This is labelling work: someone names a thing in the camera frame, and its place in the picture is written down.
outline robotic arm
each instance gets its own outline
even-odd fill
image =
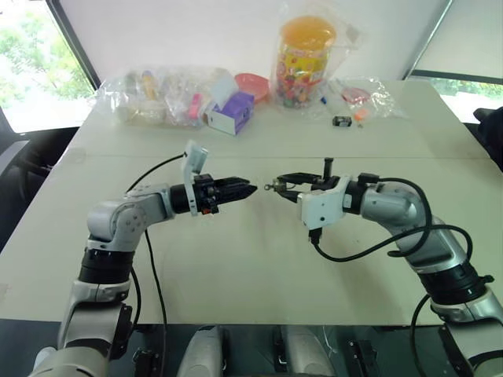
[[[59,350],[30,377],[105,377],[108,361],[127,349],[132,309],[123,300],[141,234],[176,214],[218,213],[219,204],[247,198],[256,190],[242,178],[213,180],[203,174],[192,179],[206,156],[206,150],[190,142],[182,164],[183,185],[141,186],[89,213],[90,236],[61,322]]]
[[[285,174],[265,187],[297,203],[300,219],[318,252],[322,228],[346,213],[375,221],[393,236],[425,226],[425,205],[409,185],[383,182],[373,174],[360,174],[357,181],[331,176],[332,160],[325,159],[323,176]],[[292,191],[288,184],[310,184],[311,191]],[[443,225],[436,217],[431,223]],[[407,253],[422,233],[396,243],[430,295],[431,310],[446,323],[440,332],[451,364],[462,376],[474,372],[476,376],[497,375],[489,372],[495,365],[503,373],[503,308],[486,285],[492,277],[478,275],[449,229],[431,230],[418,251]]]

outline black cable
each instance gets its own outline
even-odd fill
[[[152,244],[150,243],[149,231],[145,230],[145,238],[147,239],[147,245],[149,246],[150,254],[150,264],[152,265],[152,274],[154,280],[156,281],[157,294],[159,295],[160,310],[163,314],[163,354],[160,359],[160,374],[164,375],[164,365],[166,364],[166,349],[167,349],[167,315],[166,306],[164,305],[163,292],[160,288],[159,277],[157,276],[156,263],[154,262],[154,253],[152,251]]]
[[[374,251],[377,251],[377,250],[381,249],[382,247],[385,247],[385,246],[389,245],[390,243],[394,243],[394,242],[396,242],[396,241],[398,241],[398,240],[400,240],[402,238],[405,238],[405,237],[410,236],[410,235],[415,234],[415,233],[423,232],[423,231],[425,231],[425,229],[426,229],[426,226],[421,226],[419,228],[407,230],[407,231],[405,231],[403,233],[397,234],[396,236],[390,237],[387,240],[384,240],[383,242],[378,243],[377,245],[372,246],[372,247],[368,248],[365,251],[362,251],[361,253],[350,255],[349,257],[342,257],[342,258],[333,257],[331,255],[326,254],[318,246],[317,243],[313,243],[313,246],[316,249],[316,251],[323,258],[326,258],[329,261],[332,261],[332,262],[349,262],[349,261],[354,261],[355,259],[359,259],[359,258],[365,257],[366,255],[368,255],[370,253],[373,253]],[[473,242],[472,242],[472,238],[470,237],[470,235],[468,234],[468,232],[466,230],[464,230],[463,228],[460,228],[459,226],[447,225],[447,224],[431,225],[429,227],[429,229],[430,230],[447,229],[447,230],[453,230],[455,232],[459,232],[464,237],[464,239],[466,240],[466,257],[467,257],[468,260],[470,260],[470,258],[472,257]]]
[[[408,185],[409,187],[412,187],[414,190],[416,190],[417,195],[421,199],[421,203],[423,204],[424,208],[424,232],[421,235],[421,238],[417,241],[417,243],[410,248],[408,251],[389,251],[387,254],[390,257],[397,258],[397,257],[408,257],[409,255],[415,253],[419,249],[421,249],[424,244],[426,243],[426,240],[428,239],[431,231],[431,224],[433,222],[433,215],[431,214],[431,208],[430,208],[430,203],[428,202],[428,199],[426,198],[426,194],[424,193],[423,189],[419,187],[419,185],[416,185],[414,182],[411,182],[407,179],[403,178],[380,178],[380,182],[398,182],[398,183],[403,183],[404,185]]]
[[[130,190],[134,189],[134,187],[138,183],[140,183],[145,177],[147,177],[153,171],[159,169],[160,167],[163,167],[167,163],[170,163],[170,162],[175,161],[177,159],[181,159],[184,156],[185,156],[185,153],[181,153],[179,155],[171,157],[170,159],[166,159],[166,160],[164,160],[161,163],[158,163],[154,167],[151,167],[146,172],[144,172],[136,181],[134,181],[133,184],[127,189],[127,191],[130,191]],[[159,295],[160,308],[161,308],[161,311],[162,311],[162,314],[163,314],[163,351],[162,351],[162,354],[161,354],[160,375],[164,375],[164,368],[165,368],[164,366],[166,364],[166,352],[167,352],[167,314],[166,314],[166,306],[164,305],[163,292],[162,292],[161,287],[160,287],[159,277],[157,276],[156,263],[154,261],[154,253],[153,253],[153,250],[152,250],[152,243],[150,242],[150,237],[149,237],[148,230],[145,230],[145,238],[147,240],[147,246],[149,248],[150,264],[152,266],[152,274],[153,274],[154,280],[156,282],[156,289],[157,289],[157,294]],[[138,277],[136,275],[136,272],[134,271],[134,268],[131,268],[131,276],[133,277],[134,289],[136,291],[136,313],[134,314],[133,327],[131,328],[131,332],[130,332],[130,335],[129,335],[130,337],[133,334],[134,329],[138,326],[138,321],[140,319],[140,312],[141,312],[141,288],[140,288],[140,282],[138,281]]]
[[[129,189],[127,191],[130,191],[130,190],[134,189],[134,186],[136,186],[138,183],[140,183],[140,181],[142,181],[143,178],[145,178],[147,175],[151,174],[154,170],[157,170],[160,167],[163,167],[164,165],[166,165],[167,163],[175,161],[176,159],[181,159],[183,156],[185,156],[185,153],[182,153],[182,154],[177,155],[175,157],[171,157],[170,159],[167,159],[167,160],[163,161],[162,163],[158,163],[154,167],[148,169],[136,181],[134,181],[134,183],[129,187]]]
[[[134,267],[131,267],[131,276],[133,277],[134,290],[136,291],[136,313],[134,314],[133,327],[131,328],[129,337],[131,337],[134,329],[138,326],[138,321],[140,319],[140,313],[141,313],[140,282],[138,281],[138,277],[136,276],[136,272],[134,271]]]
[[[416,309],[414,310],[414,314],[412,315],[412,320],[410,321],[410,330],[409,330],[409,342],[410,342],[410,349],[412,350],[412,356],[414,359],[414,364],[416,365],[416,369],[419,372],[419,375],[421,377],[427,377],[426,373],[424,372],[423,365],[421,364],[419,360],[419,355],[417,354],[417,347],[416,347],[416,322],[417,318],[419,317],[419,312],[421,309],[423,309],[424,304],[426,301],[430,298],[429,295],[425,295],[421,301],[416,306]]]
[[[166,159],[166,160],[162,161],[161,163],[158,163],[154,167],[148,169],[136,181],[134,181],[131,186],[129,186],[127,191],[131,191],[132,189],[134,189],[134,187],[136,187],[136,185],[138,183],[140,183],[141,180],[143,180],[147,175],[151,174],[153,171],[159,169],[160,167],[163,167],[167,163],[175,161],[176,159],[181,159],[183,156],[185,156],[185,153],[182,153],[180,155],[176,155],[175,157],[171,157],[170,159]],[[136,276],[136,272],[134,271],[134,268],[131,268],[131,276],[133,277],[134,290],[136,291],[136,313],[134,314],[133,327],[131,328],[130,337],[133,334],[133,331],[138,326],[138,321],[140,319],[140,312],[141,312],[141,287],[140,287],[140,282],[138,281],[138,277]]]

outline plastic packaging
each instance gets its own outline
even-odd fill
[[[129,71],[103,82],[97,91],[97,109],[112,114],[118,123],[134,120],[167,127],[200,127],[204,125],[204,112],[215,104],[213,96],[219,89],[215,86],[222,77],[233,80],[223,68]]]
[[[285,2],[271,72],[271,93],[286,108],[307,108],[320,89],[361,43],[358,29],[336,15],[332,2]]]
[[[329,82],[329,89],[336,97],[342,98],[357,122],[407,118],[406,113],[379,79],[334,79]]]

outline pink item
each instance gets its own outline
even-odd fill
[[[201,93],[194,94],[194,97],[192,97],[192,102],[190,103],[189,110],[187,111],[189,119],[197,119],[197,113],[199,112],[199,107],[201,106],[202,100],[203,96],[201,95]]]
[[[239,90],[252,94],[255,103],[262,101],[269,93],[269,80],[253,73],[240,73],[234,76]]]

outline trees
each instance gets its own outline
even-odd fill
[[[93,93],[49,16],[32,12],[26,12],[16,27],[0,29],[0,86],[2,107],[23,99],[32,90],[62,99]]]

